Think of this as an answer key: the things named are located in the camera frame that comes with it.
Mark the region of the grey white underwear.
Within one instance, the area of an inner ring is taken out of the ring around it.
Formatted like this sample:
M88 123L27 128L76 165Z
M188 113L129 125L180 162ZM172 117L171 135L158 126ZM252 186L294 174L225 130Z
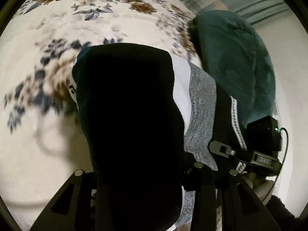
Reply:
M192 169L182 186L182 209L170 227L176 230L188 223L192 230L216 230L216 190L213 178L217 165L208 151L213 136L216 83L202 69L171 55L173 99L184 120L184 150Z

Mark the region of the black underwear with white stitching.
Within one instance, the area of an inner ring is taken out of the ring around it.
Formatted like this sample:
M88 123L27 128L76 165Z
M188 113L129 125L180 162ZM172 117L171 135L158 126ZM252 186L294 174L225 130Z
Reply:
M187 60L150 46L83 49L72 70L98 174L98 230L168 230L182 209Z

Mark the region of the striped black white garment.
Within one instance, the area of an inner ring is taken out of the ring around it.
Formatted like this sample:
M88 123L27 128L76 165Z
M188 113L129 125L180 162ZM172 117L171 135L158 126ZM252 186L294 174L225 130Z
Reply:
M241 174L246 169L243 162L246 143L239 126L236 106L236 100L217 84L213 134L208 149L219 170L234 169Z

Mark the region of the floral cream bedsheet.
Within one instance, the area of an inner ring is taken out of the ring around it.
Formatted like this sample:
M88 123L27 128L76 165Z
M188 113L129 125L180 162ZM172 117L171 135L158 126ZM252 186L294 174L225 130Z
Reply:
M78 53L129 42L199 65L179 0L26 0L1 35L1 197L22 230L92 170L67 78Z

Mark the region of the dark green cloth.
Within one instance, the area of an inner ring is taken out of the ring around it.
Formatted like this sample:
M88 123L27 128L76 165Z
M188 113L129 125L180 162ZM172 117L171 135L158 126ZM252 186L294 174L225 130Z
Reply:
M243 17L227 10L203 10L188 31L202 68L237 100L243 126L273 113L273 64L262 38Z

